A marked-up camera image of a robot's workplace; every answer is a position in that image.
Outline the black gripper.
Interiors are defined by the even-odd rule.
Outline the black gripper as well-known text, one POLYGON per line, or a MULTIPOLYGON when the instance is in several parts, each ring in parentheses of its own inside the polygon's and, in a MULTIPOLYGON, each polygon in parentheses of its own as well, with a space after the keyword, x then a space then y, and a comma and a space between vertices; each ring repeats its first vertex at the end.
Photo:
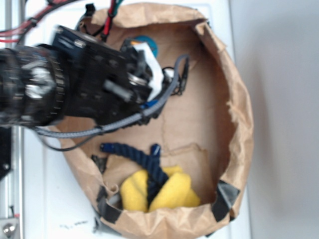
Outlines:
POLYGON ((138 113, 164 89, 162 69, 144 41, 126 38, 116 50, 59 26, 52 47, 68 74, 66 116, 113 123, 138 113))

